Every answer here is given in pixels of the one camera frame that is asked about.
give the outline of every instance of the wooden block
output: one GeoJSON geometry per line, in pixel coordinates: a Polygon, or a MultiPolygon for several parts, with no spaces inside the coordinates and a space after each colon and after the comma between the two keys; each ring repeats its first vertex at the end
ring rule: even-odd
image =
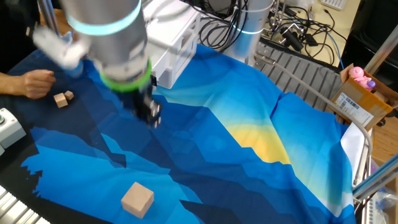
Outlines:
{"type": "Polygon", "coordinates": [[[122,199],[122,207],[138,218],[144,218],[154,202],[154,192],[135,182],[122,199]]]}
{"type": "Polygon", "coordinates": [[[73,93],[69,90],[66,93],[64,93],[64,95],[67,100],[72,100],[74,97],[73,93]]]}
{"type": "Polygon", "coordinates": [[[60,93],[58,95],[54,96],[55,102],[57,102],[58,108],[68,106],[68,101],[65,98],[65,95],[63,93],[60,93]]]}

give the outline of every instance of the green ring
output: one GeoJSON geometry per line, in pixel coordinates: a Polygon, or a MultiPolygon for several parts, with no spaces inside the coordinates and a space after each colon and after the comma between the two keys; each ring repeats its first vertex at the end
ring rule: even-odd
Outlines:
{"type": "Polygon", "coordinates": [[[144,74],[144,76],[139,78],[138,80],[134,80],[131,83],[115,82],[115,81],[109,79],[108,77],[106,77],[102,71],[99,73],[99,77],[101,78],[102,82],[107,87],[109,87],[111,90],[125,93],[125,92],[137,90],[141,86],[145,85],[149,81],[151,73],[152,73],[152,64],[151,64],[150,60],[148,59],[148,68],[147,68],[147,71],[144,74]]]}

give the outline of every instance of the yellow patch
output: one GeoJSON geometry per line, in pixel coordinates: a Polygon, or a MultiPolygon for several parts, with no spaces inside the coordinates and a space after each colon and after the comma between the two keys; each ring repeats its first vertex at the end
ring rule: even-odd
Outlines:
{"type": "Polygon", "coordinates": [[[251,147],[261,160],[268,163],[290,164],[285,147],[272,126],[241,124],[227,130],[241,147],[251,147]]]}

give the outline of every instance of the blue fabric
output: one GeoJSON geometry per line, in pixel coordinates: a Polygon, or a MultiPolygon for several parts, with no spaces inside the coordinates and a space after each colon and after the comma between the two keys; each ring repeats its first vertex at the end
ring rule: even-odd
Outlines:
{"type": "Polygon", "coordinates": [[[111,223],[355,223],[347,127],[261,72],[199,45],[175,86],[158,87],[162,123],[148,129],[84,66],[72,79],[37,51],[10,72],[57,79],[47,98],[16,102],[38,197],[111,223]],[[67,90],[58,109],[51,96],[67,90]],[[121,206],[134,182],[155,194],[142,220],[121,206]]]}

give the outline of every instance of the person's arm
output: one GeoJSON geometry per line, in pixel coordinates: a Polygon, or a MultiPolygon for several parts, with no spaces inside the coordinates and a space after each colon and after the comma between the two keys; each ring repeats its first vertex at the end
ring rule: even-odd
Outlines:
{"type": "Polygon", "coordinates": [[[53,75],[54,73],[48,70],[34,70],[16,77],[0,73],[0,95],[39,99],[50,91],[55,82],[53,75]]]}
{"type": "Polygon", "coordinates": [[[12,77],[0,72],[0,95],[21,96],[24,93],[19,86],[21,86],[21,77],[12,77]]]}

